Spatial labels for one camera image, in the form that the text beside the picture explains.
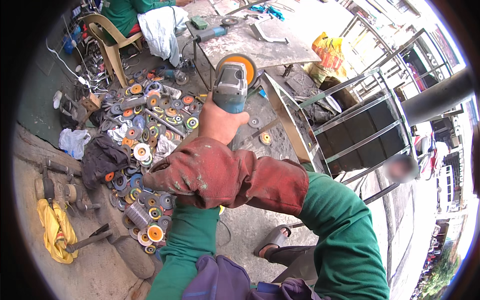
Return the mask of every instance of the sandal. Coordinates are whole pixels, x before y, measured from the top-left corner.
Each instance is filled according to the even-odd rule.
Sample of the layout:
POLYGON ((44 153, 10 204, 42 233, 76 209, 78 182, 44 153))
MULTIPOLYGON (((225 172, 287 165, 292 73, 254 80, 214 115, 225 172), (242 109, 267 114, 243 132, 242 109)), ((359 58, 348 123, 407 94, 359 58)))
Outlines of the sandal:
POLYGON ((268 244, 274 244, 277 245, 278 247, 281 247, 283 242, 292 234, 292 231, 290 230, 290 227, 286 224, 279 225, 275 227, 270 233, 266 236, 266 238, 263 239, 263 241, 258 244, 257 248, 253 251, 253 254, 256 257, 259 256, 259 252, 261 249, 263 249, 266 245, 268 244), (288 236, 285 236, 280 230, 282 228, 286 228, 288 231, 288 236))

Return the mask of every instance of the red leather glove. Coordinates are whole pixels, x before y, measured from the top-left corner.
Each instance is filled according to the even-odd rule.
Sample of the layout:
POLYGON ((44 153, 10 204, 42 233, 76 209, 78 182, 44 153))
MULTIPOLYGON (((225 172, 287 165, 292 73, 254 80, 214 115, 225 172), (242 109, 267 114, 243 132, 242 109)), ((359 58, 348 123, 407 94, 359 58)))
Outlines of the red leather glove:
POLYGON ((232 152, 221 142, 198 137, 154 165, 143 185, 177 195, 199 208, 242 204, 298 216, 308 190, 305 169, 289 160, 252 151, 232 152))

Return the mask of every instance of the green long sleeve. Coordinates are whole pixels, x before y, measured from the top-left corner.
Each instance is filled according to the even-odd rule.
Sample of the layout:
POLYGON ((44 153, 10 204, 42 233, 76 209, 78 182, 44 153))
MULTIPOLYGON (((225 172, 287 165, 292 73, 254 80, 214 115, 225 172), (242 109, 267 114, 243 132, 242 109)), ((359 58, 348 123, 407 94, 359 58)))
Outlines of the green long sleeve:
MULTIPOLYGON (((176 0, 163 2, 153 0, 105 0, 102 15, 106 16, 123 36, 127 36, 133 26, 138 23, 137 14, 146 13, 164 6, 175 6, 176 0)), ((114 42, 110 34, 105 36, 114 42)))
POLYGON ((197 276, 195 263, 204 254, 216 252, 215 232, 220 208, 200 209, 177 204, 167 245, 160 248, 163 268, 153 281, 147 299, 181 299, 197 276))
POLYGON ((348 187, 308 172, 309 189, 299 219, 319 236, 314 291, 332 299, 388 299, 385 270, 372 215, 348 187))

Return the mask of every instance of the beige plastic chair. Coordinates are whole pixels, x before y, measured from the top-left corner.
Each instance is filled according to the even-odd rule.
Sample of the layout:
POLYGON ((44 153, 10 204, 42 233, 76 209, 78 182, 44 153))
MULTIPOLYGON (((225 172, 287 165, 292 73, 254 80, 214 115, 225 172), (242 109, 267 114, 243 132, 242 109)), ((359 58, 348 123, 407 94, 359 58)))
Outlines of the beige plastic chair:
POLYGON ((127 77, 123 71, 119 49, 135 43, 133 45, 141 51, 142 43, 140 38, 144 36, 142 32, 126 38, 107 17, 101 14, 90 14, 81 19, 85 22, 88 33, 98 41, 107 73, 113 79, 113 71, 115 71, 121 86, 127 87, 127 77), (102 29, 98 28, 96 24, 100 24, 102 29, 106 30, 117 43, 115 44, 107 40, 102 29))

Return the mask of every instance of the yellow plastic bag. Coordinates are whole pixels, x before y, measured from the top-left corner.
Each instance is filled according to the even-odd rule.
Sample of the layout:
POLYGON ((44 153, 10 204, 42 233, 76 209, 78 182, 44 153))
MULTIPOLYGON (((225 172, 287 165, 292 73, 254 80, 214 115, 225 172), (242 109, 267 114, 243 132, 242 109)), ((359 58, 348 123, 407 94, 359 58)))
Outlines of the yellow plastic bag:
POLYGON ((310 75, 316 84, 321 85, 325 77, 335 73, 342 65, 342 38, 328 37, 322 32, 312 43, 312 50, 321 61, 306 64, 303 69, 310 75))
POLYGON ((78 250, 74 253, 65 251, 67 244, 77 242, 77 237, 67 214, 54 202, 53 209, 48 205, 46 199, 40 199, 37 203, 36 211, 40 217, 40 222, 45 228, 43 243, 50 252, 54 260, 62 264, 71 264, 74 258, 78 256, 78 250))

